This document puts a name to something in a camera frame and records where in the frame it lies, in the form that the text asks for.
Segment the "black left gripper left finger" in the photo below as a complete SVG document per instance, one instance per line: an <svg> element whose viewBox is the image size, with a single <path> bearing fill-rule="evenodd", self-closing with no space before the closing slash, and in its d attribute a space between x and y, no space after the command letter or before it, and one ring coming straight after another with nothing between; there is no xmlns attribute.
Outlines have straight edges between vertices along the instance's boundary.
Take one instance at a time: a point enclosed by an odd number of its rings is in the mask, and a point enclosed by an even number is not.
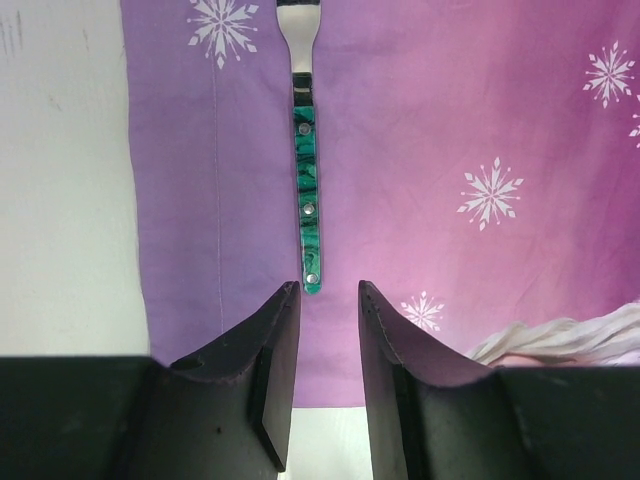
<svg viewBox="0 0 640 480"><path fill-rule="evenodd" d="M175 361L149 411L152 473L282 473L300 335L300 285Z"/></svg>

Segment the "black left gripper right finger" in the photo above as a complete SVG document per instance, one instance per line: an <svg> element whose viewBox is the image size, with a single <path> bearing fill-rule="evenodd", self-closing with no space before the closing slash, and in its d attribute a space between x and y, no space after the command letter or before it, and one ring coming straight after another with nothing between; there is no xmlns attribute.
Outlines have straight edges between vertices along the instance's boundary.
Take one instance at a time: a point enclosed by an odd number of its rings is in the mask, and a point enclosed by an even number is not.
<svg viewBox="0 0 640 480"><path fill-rule="evenodd" d="M527 479L530 458L500 376L358 285L369 445L376 479Z"/></svg>

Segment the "purple pink printed placemat cloth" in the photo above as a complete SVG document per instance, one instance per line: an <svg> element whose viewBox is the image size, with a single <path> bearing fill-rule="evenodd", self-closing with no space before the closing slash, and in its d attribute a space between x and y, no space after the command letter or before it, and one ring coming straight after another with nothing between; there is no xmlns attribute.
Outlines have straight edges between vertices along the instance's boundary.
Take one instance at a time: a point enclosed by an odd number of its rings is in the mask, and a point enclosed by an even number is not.
<svg viewBox="0 0 640 480"><path fill-rule="evenodd" d="M357 286L465 352L639 296L635 1L325 1L314 45L322 288L296 402L363 401ZM272 1L125 1L152 354L301 275L289 52Z"/></svg>

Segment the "green handled metal fork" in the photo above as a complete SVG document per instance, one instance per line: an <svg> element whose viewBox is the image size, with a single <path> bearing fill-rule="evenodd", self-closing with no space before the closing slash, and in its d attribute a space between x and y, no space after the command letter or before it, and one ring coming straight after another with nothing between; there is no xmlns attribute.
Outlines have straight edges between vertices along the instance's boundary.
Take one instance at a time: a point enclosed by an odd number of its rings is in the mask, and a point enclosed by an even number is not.
<svg viewBox="0 0 640 480"><path fill-rule="evenodd" d="M278 0L276 15L291 64L301 279L304 291L313 295L322 288L317 128L312 68L313 46L321 23L321 5L318 1Z"/></svg>

